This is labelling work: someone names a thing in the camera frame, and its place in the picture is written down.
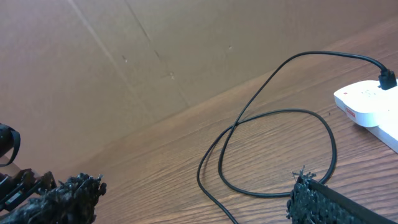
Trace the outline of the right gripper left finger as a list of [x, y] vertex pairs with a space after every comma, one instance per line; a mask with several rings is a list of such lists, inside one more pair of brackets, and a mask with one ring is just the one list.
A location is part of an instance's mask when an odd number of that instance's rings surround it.
[[28, 199], [20, 208], [1, 217], [1, 224], [92, 224], [95, 206], [106, 193], [101, 177], [81, 173], [39, 197]]

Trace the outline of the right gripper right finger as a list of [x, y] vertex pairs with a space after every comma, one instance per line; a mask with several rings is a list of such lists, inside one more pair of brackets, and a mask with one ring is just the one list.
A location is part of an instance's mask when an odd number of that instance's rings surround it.
[[287, 219], [294, 224], [395, 224], [316, 181], [315, 173], [294, 172], [295, 184], [287, 201]]

